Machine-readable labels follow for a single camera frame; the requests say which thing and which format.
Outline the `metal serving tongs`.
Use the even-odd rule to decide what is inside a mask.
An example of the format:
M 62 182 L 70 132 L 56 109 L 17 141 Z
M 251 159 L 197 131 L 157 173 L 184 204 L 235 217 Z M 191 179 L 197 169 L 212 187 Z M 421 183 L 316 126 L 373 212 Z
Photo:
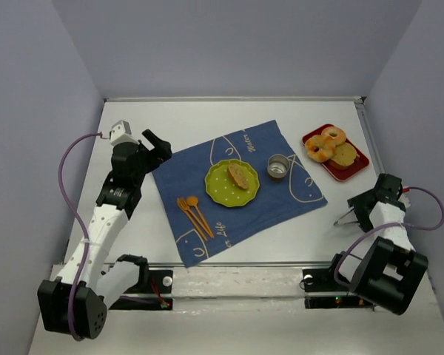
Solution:
M 334 221 L 333 226 L 357 225 L 358 218 L 354 208 L 349 209 L 344 215 Z

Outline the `speckled bread slice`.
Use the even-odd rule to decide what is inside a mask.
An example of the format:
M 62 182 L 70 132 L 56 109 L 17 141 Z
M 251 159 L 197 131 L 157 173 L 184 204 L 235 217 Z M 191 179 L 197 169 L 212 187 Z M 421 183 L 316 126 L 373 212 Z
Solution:
M 249 188 L 249 181 L 247 180 L 242 168 L 236 163 L 230 163 L 227 166 L 228 176 L 231 178 L 233 183 L 242 190 L 247 190 Z

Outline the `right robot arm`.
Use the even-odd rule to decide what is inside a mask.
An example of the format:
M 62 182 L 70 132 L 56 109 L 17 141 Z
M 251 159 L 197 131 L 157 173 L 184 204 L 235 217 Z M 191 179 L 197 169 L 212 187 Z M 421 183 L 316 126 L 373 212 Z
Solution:
M 351 213 L 365 233 L 332 261 L 334 281 L 353 294 L 390 311 L 404 314 L 428 268 L 428 258 L 406 243 L 406 205 L 400 200 L 402 180 L 382 173 L 374 187 L 347 200 Z M 371 246 L 352 272 L 341 266 L 363 241 Z

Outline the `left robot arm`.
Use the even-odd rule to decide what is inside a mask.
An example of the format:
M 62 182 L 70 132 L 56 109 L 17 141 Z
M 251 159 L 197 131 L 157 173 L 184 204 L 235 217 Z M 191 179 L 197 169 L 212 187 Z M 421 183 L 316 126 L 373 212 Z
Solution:
M 169 142 L 149 129 L 142 135 L 152 149 L 134 138 L 124 121 L 110 130 L 111 170 L 90 223 L 85 224 L 79 214 L 75 216 L 83 232 L 78 246 L 55 278 L 42 281 L 37 290 L 47 331 L 69 334 L 77 342 L 95 339 L 110 307 L 128 289 L 149 282 L 148 261 L 142 256 L 123 254 L 108 272 L 103 271 L 112 245 L 140 202 L 145 176 L 172 157 Z

